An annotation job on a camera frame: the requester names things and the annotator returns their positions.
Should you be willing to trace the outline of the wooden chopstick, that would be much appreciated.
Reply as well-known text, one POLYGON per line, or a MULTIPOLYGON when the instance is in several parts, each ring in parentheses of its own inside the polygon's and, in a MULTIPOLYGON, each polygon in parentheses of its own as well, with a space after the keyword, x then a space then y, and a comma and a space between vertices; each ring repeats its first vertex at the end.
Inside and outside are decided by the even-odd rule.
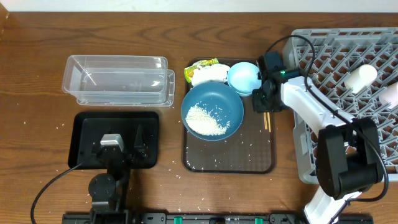
POLYGON ((264 129, 268 130, 268 115, 267 113, 263 113, 263 117, 264 117, 264 129))
POLYGON ((271 133, 271 115, 270 112, 267 112, 267 127, 269 132, 271 133))

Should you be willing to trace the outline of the white plastic cup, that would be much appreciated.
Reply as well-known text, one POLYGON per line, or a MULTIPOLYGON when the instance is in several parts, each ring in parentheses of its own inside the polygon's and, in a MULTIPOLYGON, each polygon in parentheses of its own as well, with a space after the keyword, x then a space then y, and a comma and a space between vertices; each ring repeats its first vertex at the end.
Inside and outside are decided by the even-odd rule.
POLYGON ((350 72, 344 84, 346 89, 352 90, 352 94, 357 94, 362 89, 368 87, 376 78, 376 68, 372 65, 364 64, 350 72))

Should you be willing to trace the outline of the pink plastic cup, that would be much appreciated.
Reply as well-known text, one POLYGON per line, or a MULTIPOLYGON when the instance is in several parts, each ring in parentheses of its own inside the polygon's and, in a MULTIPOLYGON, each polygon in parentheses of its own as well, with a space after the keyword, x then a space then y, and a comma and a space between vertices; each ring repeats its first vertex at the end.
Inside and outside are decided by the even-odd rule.
POLYGON ((388 104, 391 110, 398 104, 398 83, 392 84, 386 88, 386 91, 379 95, 379 101, 382 105, 388 104))

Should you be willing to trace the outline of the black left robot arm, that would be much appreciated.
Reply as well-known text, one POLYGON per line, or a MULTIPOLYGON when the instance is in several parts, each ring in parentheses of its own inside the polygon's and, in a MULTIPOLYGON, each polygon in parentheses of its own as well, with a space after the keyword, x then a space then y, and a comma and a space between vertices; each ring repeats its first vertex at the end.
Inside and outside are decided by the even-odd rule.
POLYGON ((142 125, 137 127, 133 148, 127 150, 120 134, 105 134, 92 156, 106 172, 92 178, 88 190, 92 208, 88 223, 133 224, 139 215, 125 208, 131 169, 147 158, 148 149, 142 125))

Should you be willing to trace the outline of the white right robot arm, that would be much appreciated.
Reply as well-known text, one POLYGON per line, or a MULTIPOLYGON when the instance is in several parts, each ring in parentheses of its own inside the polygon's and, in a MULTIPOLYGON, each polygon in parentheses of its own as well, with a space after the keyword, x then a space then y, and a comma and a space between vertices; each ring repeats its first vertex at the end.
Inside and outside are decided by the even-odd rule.
POLYGON ((298 69, 263 71, 257 77, 261 87, 252 93, 254 111, 291 108, 317 135, 320 186, 304 208, 307 223, 336 222, 346 206, 362 200, 362 192, 388 182, 371 118, 341 111, 298 69))

